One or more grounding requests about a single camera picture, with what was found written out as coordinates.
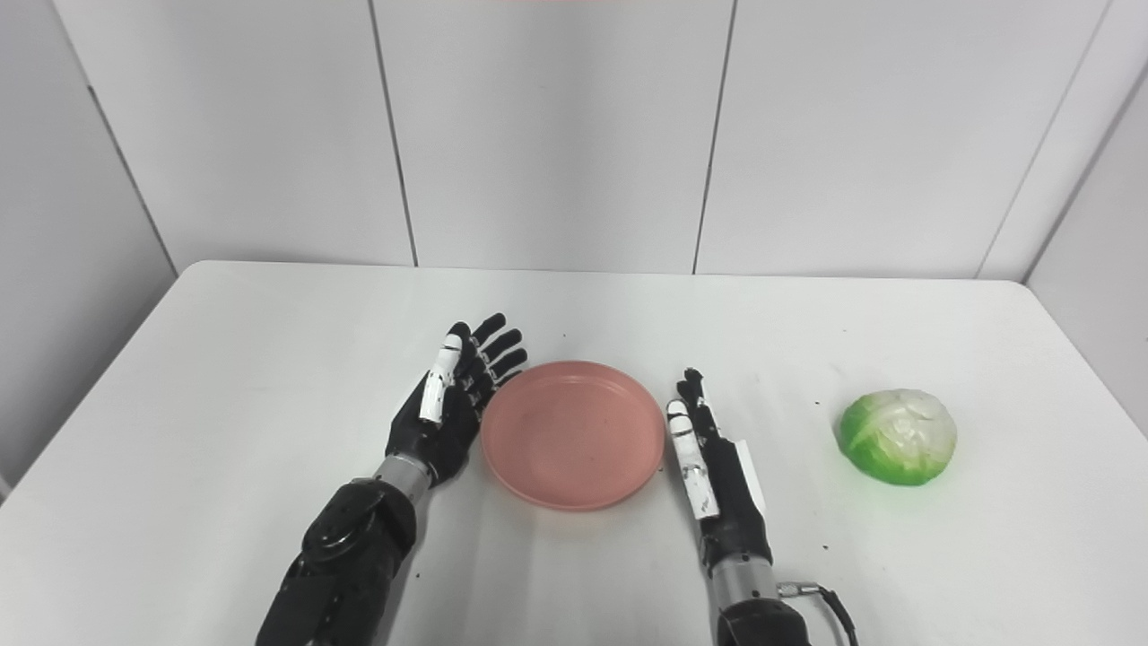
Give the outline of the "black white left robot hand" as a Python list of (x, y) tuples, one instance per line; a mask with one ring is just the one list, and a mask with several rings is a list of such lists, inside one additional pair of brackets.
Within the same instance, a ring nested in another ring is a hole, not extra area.
[(427, 487), (453, 478), (468, 460), (484, 408), (492, 396), (525, 369), (528, 355), (519, 328), (496, 312), (478, 327), (455, 322), (430, 368), (414, 386), (391, 421), (378, 477), (406, 464), (422, 473)]

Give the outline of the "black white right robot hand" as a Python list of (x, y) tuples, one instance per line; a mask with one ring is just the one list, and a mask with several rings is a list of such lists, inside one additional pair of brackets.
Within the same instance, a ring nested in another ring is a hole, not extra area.
[(752, 462), (743, 458), (738, 442), (720, 430), (701, 372), (687, 368), (676, 391), (678, 397), (665, 406), (665, 419), (691, 514), (700, 528), (701, 568), (712, 575), (729, 559), (773, 565), (765, 515), (746, 470)]

